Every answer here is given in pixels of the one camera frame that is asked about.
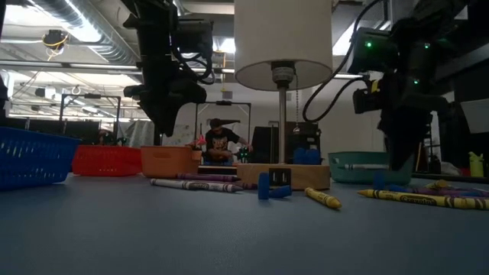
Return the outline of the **person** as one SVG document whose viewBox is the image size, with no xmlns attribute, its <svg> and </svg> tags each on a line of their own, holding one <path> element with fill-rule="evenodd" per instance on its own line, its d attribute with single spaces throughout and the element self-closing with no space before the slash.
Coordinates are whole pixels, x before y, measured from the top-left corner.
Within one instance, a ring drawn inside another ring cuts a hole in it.
<svg viewBox="0 0 489 275">
<path fill-rule="evenodd" d="M 210 164 L 230 164 L 234 160 L 234 154 L 228 149 L 228 143 L 241 144 L 249 151 L 253 151 L 252 145 L 233 130 L 224 128 L 219 118 L 209 122 L 210 130 L 206 132 L 206 152 L 204 159 Z"/>
<path fill-rule="evenodd" d="M 115 144 L 115 136 L 111 131 L 100 130 L 98 133 L 97 145 L 101 146 L 112 146 Z"/>
</svg>

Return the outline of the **blue-grey table mat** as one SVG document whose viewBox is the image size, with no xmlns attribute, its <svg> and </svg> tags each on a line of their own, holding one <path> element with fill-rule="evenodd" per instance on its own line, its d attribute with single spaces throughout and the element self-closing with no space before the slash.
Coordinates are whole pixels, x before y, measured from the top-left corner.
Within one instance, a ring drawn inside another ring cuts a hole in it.
<svg viewBox="0 0 489 275">
<path fill-rule="evenodd" d="M 489 211 L 70 177 L 0 192 L 0 275 L 489 275 Z"/>
</svg>

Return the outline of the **red plastic basket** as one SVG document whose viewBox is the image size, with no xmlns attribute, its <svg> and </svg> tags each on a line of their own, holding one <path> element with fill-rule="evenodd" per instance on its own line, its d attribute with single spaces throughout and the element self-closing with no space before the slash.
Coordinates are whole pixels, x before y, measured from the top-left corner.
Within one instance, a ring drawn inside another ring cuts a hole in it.
<svg viewBox="0 0 489 275">
<path fill-rule="evenodd" d="M 142 171 L 141 150 L 133 147 L 79 145 L 72 162 L 80 176 L 133 176 Z"/>
</svg>

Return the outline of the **white crayon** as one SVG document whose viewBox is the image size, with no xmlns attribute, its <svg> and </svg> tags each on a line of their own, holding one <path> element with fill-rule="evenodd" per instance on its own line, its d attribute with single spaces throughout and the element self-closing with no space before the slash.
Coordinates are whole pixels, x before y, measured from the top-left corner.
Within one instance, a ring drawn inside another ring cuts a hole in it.
<svg viewBox="0 0 489 275">
<path fill-rule="evenodd" d="M 236 193 L 244 190 L 240 186 L 228 183 L 207 183 L 186 180 L 150 179 L 150 184 L 153 186 L 161 186 L 174 189 L 208 190 L 224 193 Z"/>
<path fill-rule="evenodd" d="M 374 164 L 374 163 L 364 163 L 364 164 L 344 164 L 339 168 L 345 170 L 389 170 L 390 167 L 387 164 Z"/>
</svg>

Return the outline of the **orange plastic bin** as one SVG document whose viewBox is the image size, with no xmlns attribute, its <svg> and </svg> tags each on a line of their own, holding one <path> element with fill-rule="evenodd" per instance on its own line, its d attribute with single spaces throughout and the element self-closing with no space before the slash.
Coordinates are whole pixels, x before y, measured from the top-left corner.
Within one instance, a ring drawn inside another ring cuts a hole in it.
<svg viewBox="0 0 489 275">
<path fill-rule="evenodd" d="M 146 146 L 141 148 L 142 173 L 147 178 L 177 178 L 198 173 L 202 151 L 190 147 Z"/>
</svg>

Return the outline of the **blue plastic basket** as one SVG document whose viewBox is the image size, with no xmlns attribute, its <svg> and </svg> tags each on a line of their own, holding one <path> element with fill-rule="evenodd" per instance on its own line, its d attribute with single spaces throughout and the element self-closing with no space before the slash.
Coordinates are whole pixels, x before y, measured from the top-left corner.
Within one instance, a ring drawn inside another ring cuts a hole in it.
<svg viewBox="0 0 489 275">
<path fill-rule="evenodd" d="M 0 191 L 63 182 L 79 140 L 0 127 Z"/>
</svg>

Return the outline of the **ceiling light panel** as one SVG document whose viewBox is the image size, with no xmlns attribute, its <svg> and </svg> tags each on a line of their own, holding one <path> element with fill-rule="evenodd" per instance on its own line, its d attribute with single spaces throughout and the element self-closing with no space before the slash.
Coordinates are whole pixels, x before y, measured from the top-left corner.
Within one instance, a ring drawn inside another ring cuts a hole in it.
<svg viewBox="0 0 489 275">
<path fill-rule="evenodd" d="M 344 56 L 348 52 L 348 48 L 351 44 L 351 37 L 354 32 L 355 24 L 351 24 L 341 35 L 341 37 L 336 41 L 332 48 L 333 56 Z"/>
</svg>

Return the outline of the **silver ventilation duct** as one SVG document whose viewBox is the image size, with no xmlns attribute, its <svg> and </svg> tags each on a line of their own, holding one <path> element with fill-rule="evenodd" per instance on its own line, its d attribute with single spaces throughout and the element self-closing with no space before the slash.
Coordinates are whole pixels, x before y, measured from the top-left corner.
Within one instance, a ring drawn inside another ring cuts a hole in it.
<svg viewBox="0 0 489 275">
<path fill-rule="evenodd" d="M 138 55 L 89 0 L 28 0 L 72 37 L 111 64 L 135 64 Z"/>
</svg>

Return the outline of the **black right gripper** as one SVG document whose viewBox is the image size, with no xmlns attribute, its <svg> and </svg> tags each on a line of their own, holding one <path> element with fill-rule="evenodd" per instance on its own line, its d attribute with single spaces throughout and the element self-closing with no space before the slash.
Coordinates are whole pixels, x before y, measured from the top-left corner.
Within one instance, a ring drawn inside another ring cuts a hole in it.
<svg viewBox="0 0 489 275">
<path fill-rule="evenodd" d="M 449 19 L 404 18 L 391 31 L 361 27 L 354 32 L 350 73 L 380 72 L 379 80 L 367 81 L 366 89 L 383 95 L 382 109 L 404 106 L 433 110 L 443 104 L 432 94 L 442 37 Z M 392 170 L 400 170 L 424 140 L 432 121 L 430 114 L 382 114 L 379 129 L 387 138 Z"/>
</svg>

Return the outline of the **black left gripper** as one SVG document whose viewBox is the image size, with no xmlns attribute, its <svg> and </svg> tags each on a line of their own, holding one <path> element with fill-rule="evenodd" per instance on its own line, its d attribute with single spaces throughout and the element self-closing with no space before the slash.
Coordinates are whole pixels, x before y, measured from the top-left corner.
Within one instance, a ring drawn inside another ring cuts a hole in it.
<svg viewBox="0 0 489 275">
<path fill-rule="evenodd" d="M 179 81 L 213 84 L 212 22 L 129 18 L 123 26 L 137 31 L 138 68 L 151 95 L 168 96 L 171 86 Z M 160 133 L 172 137 L 179 110 L 178 105 L 150 105 L 147 115 Z"/>
</svg>

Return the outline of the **yellow crayon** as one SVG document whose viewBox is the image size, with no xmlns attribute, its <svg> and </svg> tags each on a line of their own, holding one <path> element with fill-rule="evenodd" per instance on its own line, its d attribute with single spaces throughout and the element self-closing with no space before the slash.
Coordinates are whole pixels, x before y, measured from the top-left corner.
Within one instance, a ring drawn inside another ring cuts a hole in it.
<svg viewBox="0 0 489 275">
<path fill-rule="evenodd" d="M 330 209 L 340 209 L 342 207 L 341 202 L 334 196 L 330 196 L 310 187 L 307 187 L 304 192 L 309 198 L 325 205 Z"/>
<path fill-rule="evenodd" d="M 440 190 L 440 189 L 451 189 L 452 186 L 445 180 L 437 180 L 433 183 L 426 184 L 427 189 Z"/>
<path fill-rule="evenodd" d="M 431 196 L 407 192 L 391 192 L 375 189 L 358 191 L 358 194 L 372 198 L 396 202 L 406 202 L 420 205 L 432 205 L 452 209 L 480 209 L 489 210 L 489 199 L 458 198 L 453 196 Z"/>
</svg>

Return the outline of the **grey tarp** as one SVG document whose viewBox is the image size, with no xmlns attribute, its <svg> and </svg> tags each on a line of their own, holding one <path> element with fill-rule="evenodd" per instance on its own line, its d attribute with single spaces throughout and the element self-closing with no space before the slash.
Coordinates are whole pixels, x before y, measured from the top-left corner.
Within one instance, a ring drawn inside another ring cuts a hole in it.
<svg viewBox="0 0 489 275">
<path fill-rule="evenodd" d="M 120 122 L 117 138 L 123 138 L 127 147 L 140 148 L 154 145 L 154 133 L 155 126 L 152 121 Z"/>
</svg>

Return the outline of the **purple crayon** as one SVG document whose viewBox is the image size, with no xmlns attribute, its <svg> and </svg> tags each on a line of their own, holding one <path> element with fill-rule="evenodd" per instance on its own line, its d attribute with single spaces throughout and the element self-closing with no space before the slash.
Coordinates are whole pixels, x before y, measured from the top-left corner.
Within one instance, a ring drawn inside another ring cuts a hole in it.
<svg viewBox="0 0 489 275">
<path fill-rule="evenodd" d="M 482 189 L 456 189 L 456 188 L 442 188 L 442 189 L 430 189 L 427 187 L 412 188 L 412 193 L 419 193 L 433 196 L 470 196 L 470 197 L 484 197 L 489 198 L 489 191 Z"/>
<path fill-rule="evenodd" d="M 217 182 L 238 182 L 241 179 L 232 175 L 200 174 L 200 173 L 178 173 L 177 179 L 180 180 L 201 180 Z"/>
</svg>

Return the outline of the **white lamp wooden base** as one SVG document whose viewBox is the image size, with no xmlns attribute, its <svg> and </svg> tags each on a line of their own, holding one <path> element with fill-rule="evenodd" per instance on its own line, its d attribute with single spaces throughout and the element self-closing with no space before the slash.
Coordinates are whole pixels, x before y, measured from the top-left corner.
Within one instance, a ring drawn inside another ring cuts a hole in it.
<svg viewBox="0 0 489 275">
<path fill-rule="evenodd" d="M 326 165 L 286 162 L 287 91 L 308 89 L 332 76 L 332 0 L 235 0 L 235 79 L 279 96 L 278 162 L 291 187 L 326 190 Z"/>
</svg>

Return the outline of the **black cabinet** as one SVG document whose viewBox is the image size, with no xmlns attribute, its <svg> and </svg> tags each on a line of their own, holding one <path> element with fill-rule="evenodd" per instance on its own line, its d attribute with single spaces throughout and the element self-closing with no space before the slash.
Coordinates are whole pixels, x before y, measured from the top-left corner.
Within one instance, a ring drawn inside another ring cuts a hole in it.
<svg viewBox="0 0 489 275">
<path fill-rule="evenodd" d="M 320 145 L 321 131 L 315 123 L 309 122 L 287 122 L 286 123 L 286 162 L 293 163 L 293 152 L 298 147 L 317 149 L 321 153 Z"/>
</svg>

